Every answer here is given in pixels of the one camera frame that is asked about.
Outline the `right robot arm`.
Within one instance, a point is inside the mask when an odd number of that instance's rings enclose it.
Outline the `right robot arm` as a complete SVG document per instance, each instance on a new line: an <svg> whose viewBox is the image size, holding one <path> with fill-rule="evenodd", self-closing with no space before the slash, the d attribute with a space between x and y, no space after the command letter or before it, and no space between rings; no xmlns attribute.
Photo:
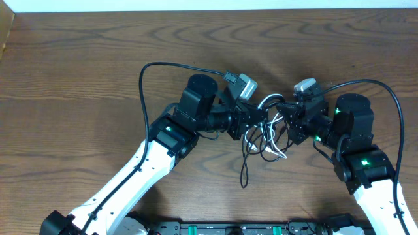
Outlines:
<svg viewBox="0 0 418 235"><path fill-rule="evenodd" d="M319 84L306 81L294 86L295 101L280 101L278 112L289 125L291 141L299 145L311 137L333 150L330 158L339 180L354 196L375 234L416 234L399 182L399 157L392 164L373 143L374 113L367 97L340 95L334 115Z"/></svg>

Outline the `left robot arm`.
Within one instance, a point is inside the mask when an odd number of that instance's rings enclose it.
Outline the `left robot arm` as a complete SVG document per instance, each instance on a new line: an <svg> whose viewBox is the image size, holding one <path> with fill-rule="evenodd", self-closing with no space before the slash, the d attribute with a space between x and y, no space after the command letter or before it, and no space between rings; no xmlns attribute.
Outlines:
<svg viewBox="0 0 418 235"><path fill-rule="evenodd" d="M227 73L218 89L204 74L191 76L172 114L149 128L148 137L128 163L93 197L67 216L53 211L41 234L147 234L127 215L144 194L197 145L201 132L227 132L239 140L246 128L266 119L266 111L250 104L257 82L245 74Z"/></svg>

